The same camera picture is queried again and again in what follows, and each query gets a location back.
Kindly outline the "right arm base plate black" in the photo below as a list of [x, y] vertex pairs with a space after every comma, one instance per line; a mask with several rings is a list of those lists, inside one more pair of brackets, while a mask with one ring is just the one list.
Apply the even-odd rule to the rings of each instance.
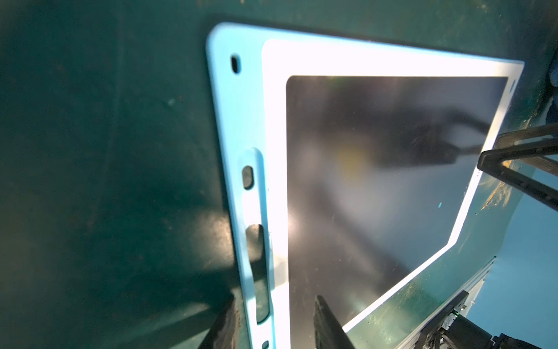
[[434, 339], [438, 333], [449, 328], [451, 319], [455, 319], [462, 311], [469, 293], [462, 290], [440, 312], [438, 312], [420, 331], [414, 348], [434, 348]]

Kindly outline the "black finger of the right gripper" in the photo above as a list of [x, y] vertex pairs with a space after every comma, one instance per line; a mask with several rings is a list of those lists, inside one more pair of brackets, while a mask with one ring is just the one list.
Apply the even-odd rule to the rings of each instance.
[[505, 160], [557, 155], [557, 123], [499, 135], [494, 149]]
[[517, 160], [556, 177], [557, 161], [552, 158], [556, 155], [507, 160], [503, 159], [503, 156], [503, 153], [498, 152], [495, 149], [484, 151], [480, 154], [477, 168], [485, 174], [489, 174], [495, 179], [520, 190], [524, 194], [532, 197], [542, 204], [545, 204], [549, 208], [557, 210], [556, 188], [534, 180], [533, 178], [513, 170], [504, 164], [506, 161]]

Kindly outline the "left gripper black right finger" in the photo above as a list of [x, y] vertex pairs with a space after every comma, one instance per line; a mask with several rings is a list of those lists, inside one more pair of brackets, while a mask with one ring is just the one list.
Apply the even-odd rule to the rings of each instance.
[[317, 349], [355, 349], [328, 303], [321, 295], [315, 298], [313, 314]]

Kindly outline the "grey blue wiping cloth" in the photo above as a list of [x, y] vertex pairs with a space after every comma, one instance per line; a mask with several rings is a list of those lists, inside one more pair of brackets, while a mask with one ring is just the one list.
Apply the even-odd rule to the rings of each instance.
[[549, 110], [546, 114], [546, 124], [556, 124], [557, 123], [557, 87], [558, 87], [558, 60], [557, 53], [552, 59], [548, 70], [549, 84], [552, 90], [552, 103], [549, 106]]

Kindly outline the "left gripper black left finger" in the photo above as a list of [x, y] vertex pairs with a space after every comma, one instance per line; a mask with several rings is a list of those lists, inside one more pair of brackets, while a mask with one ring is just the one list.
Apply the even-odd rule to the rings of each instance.
[[199, 349], [235, 349], [241, 328], [241, 316], [235, 298], [231, 298], [213, 323]]

